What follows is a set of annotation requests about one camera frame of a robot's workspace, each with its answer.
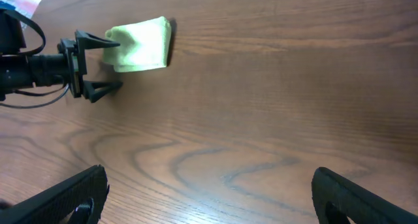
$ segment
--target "wood grain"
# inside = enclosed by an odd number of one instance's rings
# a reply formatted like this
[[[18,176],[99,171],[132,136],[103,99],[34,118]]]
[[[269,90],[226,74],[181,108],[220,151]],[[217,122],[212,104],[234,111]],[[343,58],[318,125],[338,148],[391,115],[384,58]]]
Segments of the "wood grain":
[[[117,94],[0,108],[0,198],[100,163],[102,223],[317,223],[324,166],[418,213],[418,0],[43,0],[33,18],[53,54],[158,16],[170,67],[116,74],[89,51],[86,79]]]

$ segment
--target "black plastic mount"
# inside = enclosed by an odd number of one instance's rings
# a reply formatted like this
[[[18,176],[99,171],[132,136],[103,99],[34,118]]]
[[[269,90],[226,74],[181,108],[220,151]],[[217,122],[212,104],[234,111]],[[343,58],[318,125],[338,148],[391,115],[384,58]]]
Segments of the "black plastic mount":
[[[109,185],[105,168],[95,165],[0,212],[1,224],[56,224],[72,212],[68,224],[96,224]]]
[[[418,217],[350,182],[327,168],[312,179],[312,199],[319,224],[418,223]]]
[[[94,103],[111,91],[119,89],[122,82],[90,82],[83,81],[87,74],[85,50],[95,48],[113,48],[120,44],[111,40],[101,39],[84,31],[75,32],[76,40],[61,39],[58,52],[64,54],[70,72],[70,90],[73,97],[83,95]]]

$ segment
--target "folded cloth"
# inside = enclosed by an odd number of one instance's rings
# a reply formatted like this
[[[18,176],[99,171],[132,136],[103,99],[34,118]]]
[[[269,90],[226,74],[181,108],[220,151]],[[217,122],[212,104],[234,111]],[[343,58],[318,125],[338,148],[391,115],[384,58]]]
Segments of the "folded cloth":
[[[120,43],[119,47],[103,49],[103,62],[113,65],[116,72],[167,66],[171,26],[164,17],[116,26],[106,31],[105,36]]]

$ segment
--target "wooden surface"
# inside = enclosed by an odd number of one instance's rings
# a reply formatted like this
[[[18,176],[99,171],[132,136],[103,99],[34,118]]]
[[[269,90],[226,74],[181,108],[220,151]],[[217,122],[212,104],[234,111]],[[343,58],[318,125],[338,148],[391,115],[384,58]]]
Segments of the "wooden surface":
[[[0,108],[2,199],[100,163],[102,223],[317,223],[324,166],[418,214],[418,0],[42,0],[33,18],[54,54],[159,16],[170,67],[115,74],[89,51],[86,79],[117,94]]]

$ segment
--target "black object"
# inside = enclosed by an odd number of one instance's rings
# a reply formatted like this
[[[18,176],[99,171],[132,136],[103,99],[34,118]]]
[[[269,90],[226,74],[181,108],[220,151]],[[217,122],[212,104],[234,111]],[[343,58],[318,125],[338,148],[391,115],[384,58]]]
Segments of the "black object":
[[[38,48],[20,52],[20,48],[26,47],[20,22],[27,24],[40,35],[42,44]],[[75,40],[61,39],[57,46],[59,54],[36,55],[42,51],[46,43],[42,29],[34,21],[2,2],[0,2],[0,36],[0,101],[5,100],[6,94],[19,93],[19,89],[32,88],[34,84],[36,86],[68,84],[73,97],[83,95],[94,103],[122,86],[122,82],[83,80],[83,75],[87,74],[84,51],[116,47],[120,45],[117,42],[101,39],[84,31],[76,31]]]
[[[109,193],[105,168],[95,165],[11,208],[0,211],[1,224],[96,224]]]
[[[319,224],[418,223],[418,217],[350,182],[318,168],[312,180],[312,199]]]

